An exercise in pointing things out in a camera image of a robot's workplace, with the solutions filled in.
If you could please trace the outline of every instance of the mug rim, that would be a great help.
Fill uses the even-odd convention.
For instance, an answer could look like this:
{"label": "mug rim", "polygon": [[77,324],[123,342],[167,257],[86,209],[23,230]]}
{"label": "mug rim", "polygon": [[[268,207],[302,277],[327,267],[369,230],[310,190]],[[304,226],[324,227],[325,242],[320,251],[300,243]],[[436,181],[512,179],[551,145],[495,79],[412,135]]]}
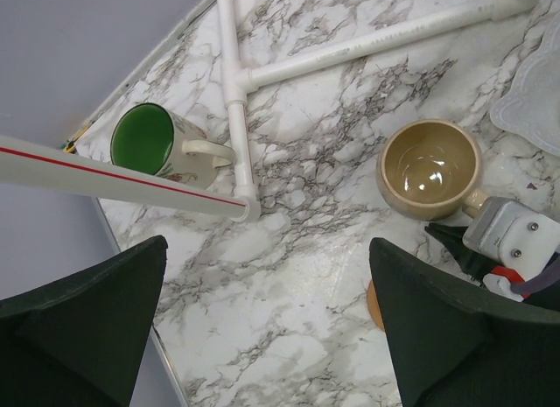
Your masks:
{"label": "mug rim", "polygon": [[[175,126],[174,126],[174,124],[173,124],[173,119],[172,119],[172,117],[169,115],[169,111],[167,111],[167,109],[165,109],[165,108],[162,107],[161,105],[159,105],[159,104],[157,104],[157,103],[154,103],[154,102],[142,102],[142,103],[138,103],[137,105],[135,105],[134,107],[132,107],[132,108],[130,108],[128,111],[126,111],[124,114],[122,114],[121,118],[119,118],[118,123],[116,124],[115,128],[113,129],[113,134],[111,134],[111,142],[110,142],[110,145],[109,145],[109,147],[110,147],[110,149],[109,149],[109,156],[110,156],[110,158],[111,158],[111,164],[113,164],[113,165],[115,164],[115,160],[114,160],[114,158],[113,158],[113,143],[114,143],[114,141],[115,141],[115,134],[116,134],[116,132],[119,130],[119,126],[120,126],[121,123],[123,122],[124,118],[126,118],[126,116],[127,116],[130,112],[132,112],[132,111],[134,111],[134,110],[136,110],[136,109],[138,109],[138,108],[140,108],[140,107],[143,107],[143,106],[152,106],[152,107],[156,107],[156,108],[161,109],[161,110],[164,111],[165,116],[167,117],[167,120],[169,121],[170,126],[171,126],[171,143],[172,143],[172,144],[175,143]],[[159,166],[159,167],[157,168],[157,170],[156,170],[155,172],[150,172],[150,173],[148,173],[148,175],[158,175],[158,172],[160,172],[160,171],[164,168],[165,164],[169,161],[169,158],[171,157],[171,155],[172,155],[172,148],[170,147],[169,150],[167,151],[167,154],[165,155],[165,161],[161,164],[161,166]]]}
{"label": "mug rim", "polygon": [[[453,129],[458,131],[467,140],[467,142],[471,145],[472,151],[474,152],[474,172],[472,173],[472,178],[469,181],[469,183],[465,186],[465,188],[463,188],[460,191],[460,193],[458,193],[454,197],[451,197],[448,200],[439,201],[438,203],[419,203],[417,201],[413,201],[413,200],[407,199],[406,197],[403,197],[391,185],[389,179],[387,178],[387,170],[386,170],[386,167],[385,167],[387,154],[389,153],[389,148],[391,147],[391,144],[393,144],[394,141],[399,136],[401,136],[401,134],[404,131],[409,130],[411,128],[414,128],[419,124],[426,124],[426,123],[438,123],[438,124],[443,124],[447,127],[452,127]],[[389,192],[394,197],[396,197],[397,199],[399,199],[399,201],[401,201],[401,202],[403,202],[403,203],[405,203],[409,206],[417,207],[417,208],[441,208],[441,207],[449,206],[450,204],[460,202],[462,199],[465,198],[468,191],[470,189],[472,189],[474,186],[476,186],[476,183],[480,179],[481,158],[482,158],[482,155],[481,155],[481,150],[480,150],[479,144],[476,142],[476,140],[474,140],[474,138],[469,133],[467,133],[466,131],[461,129],[461,127],[459,127],[456,123],[453,123],[453,122],[447,121],[447,120],[442,120],[442,119],[439,119],[439,118],[425,118],[425,119],[422,119],[422,120],[416,120],[413,123],[409,123],[409,124],[406,124],[405,126],[401,127],[387,141],[387,143],[385,144],[385,148],[383,149],[383,152],[381,153],[381,160],[380,160],[380,163],[381,163],[381,179],[385,183],[385,186],[388,188]]]}

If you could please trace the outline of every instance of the orange round object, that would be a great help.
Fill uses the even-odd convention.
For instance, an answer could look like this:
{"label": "orange round object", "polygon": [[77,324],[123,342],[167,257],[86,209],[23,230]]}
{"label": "orange round object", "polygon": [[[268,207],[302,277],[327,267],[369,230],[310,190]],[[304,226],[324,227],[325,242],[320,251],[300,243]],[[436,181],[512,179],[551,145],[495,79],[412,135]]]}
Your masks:
{"label": "orange round object", "polygon": [[374,282],[369,282],[366,293],[367,308],[374,323],[385,333],[385,326],[383,325],[382,313],[377,303],[377,295],[375,294]]}

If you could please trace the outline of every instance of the scalloped plate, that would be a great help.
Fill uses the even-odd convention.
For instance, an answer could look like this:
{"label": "scalloped plate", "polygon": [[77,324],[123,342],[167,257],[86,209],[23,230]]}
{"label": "scalloped plate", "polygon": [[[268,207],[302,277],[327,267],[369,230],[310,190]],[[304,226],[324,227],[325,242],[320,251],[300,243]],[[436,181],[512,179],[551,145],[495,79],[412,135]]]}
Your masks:
{"label": "scalloped plate", "polygon": [[499,129],[560,156],[560,13],[515,74],[509,92],[490,110]]}

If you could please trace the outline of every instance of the mug handle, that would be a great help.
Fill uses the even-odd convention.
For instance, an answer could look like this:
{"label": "mug handle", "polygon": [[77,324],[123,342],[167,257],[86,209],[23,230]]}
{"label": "mug handle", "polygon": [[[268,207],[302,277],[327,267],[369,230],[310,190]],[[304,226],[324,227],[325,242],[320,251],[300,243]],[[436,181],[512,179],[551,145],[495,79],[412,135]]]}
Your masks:
{"label": "mug handle", "polygon": [[220,168],[235,162],[235,152],[227,146],[207,140],[185,140],[181,146],[183,153],[201,153],[213,156],[213,167]]}
{"label": "mug handle", "polygon": [[463,211],[474,219],[488,197],[490,197],[490,194],[476,188],[463,201]]}

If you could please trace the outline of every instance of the white mug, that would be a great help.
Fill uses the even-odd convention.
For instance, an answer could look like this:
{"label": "white mug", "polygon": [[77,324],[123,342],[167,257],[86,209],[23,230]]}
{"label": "white mug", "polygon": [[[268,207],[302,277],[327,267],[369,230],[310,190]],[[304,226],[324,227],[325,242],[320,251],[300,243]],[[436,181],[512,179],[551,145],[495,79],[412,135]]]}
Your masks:
{"label": "white mug", "polygon": [[113,165],[207,188],[217,169],[234,163],[232,149],[207,140],[206,133],[185,118],[155,103],[130,109],[111,138]]}

